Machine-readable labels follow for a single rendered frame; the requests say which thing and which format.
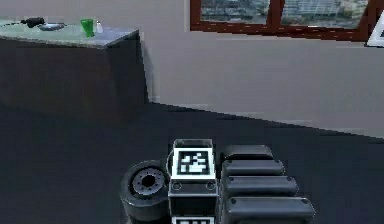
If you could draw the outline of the red framed window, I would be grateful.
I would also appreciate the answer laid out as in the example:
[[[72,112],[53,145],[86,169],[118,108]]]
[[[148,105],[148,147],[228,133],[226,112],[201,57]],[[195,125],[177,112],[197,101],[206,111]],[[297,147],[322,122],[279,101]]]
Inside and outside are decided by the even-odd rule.
[[[384,0],[189,0],[192,31],[365,42]]]

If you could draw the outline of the black food turner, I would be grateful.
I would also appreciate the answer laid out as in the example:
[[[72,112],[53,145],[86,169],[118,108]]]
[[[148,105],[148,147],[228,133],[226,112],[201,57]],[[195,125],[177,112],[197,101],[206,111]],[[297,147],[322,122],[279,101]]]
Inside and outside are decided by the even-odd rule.
[[[44,23],[45,23],[45,20],[42,17],[32,17],[32,18],[23,19],[23,20],[16,21],[16,22],[3,24],[3,27],[11,26],[11,25],[17,25],[17,24],[24,24],[28,28],[33,28],[35,26],[42,25]]]

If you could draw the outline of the grey plate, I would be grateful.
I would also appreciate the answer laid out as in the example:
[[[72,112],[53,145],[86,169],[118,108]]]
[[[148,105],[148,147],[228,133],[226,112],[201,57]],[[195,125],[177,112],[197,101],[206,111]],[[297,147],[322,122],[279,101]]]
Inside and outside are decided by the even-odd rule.
[[[56,31],[56,30],[63,29],[65,26],[66,25],[64,23],[44,23],[44,24],[38,25],[37,27],[41,31]]]

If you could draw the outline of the white framed picture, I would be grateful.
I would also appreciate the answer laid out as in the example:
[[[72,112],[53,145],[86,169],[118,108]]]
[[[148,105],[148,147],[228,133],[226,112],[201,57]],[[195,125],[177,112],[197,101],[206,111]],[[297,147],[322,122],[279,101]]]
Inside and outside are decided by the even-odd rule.
[[[384,10],[382,11],[369,39],[365,43],[365,46],[384,48]]]

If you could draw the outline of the dark kitchen counter cabinet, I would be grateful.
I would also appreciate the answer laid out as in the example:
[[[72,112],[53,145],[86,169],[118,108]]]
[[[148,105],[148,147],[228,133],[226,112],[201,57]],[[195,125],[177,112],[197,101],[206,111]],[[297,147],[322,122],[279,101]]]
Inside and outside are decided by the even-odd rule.
[[[87,37],[0,19],[0,103],[84,120],[120,122],[148,102],[137,29],[106,27]]]

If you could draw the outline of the green cup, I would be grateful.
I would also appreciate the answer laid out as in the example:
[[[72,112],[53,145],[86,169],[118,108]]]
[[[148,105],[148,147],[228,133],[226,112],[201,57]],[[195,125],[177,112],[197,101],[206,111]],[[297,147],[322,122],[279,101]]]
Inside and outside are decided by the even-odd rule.
[[[92,19],[82,19],[80,21],[83,31],[87,37],[94,36],[94,21]]]

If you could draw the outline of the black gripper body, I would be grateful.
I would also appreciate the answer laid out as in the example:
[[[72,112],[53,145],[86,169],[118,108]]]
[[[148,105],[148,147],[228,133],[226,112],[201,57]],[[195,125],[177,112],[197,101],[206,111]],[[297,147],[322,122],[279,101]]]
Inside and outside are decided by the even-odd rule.
[[[146,160],[128,169],[120,185],[125,223],[170,223],[169,176],[161,160]]]

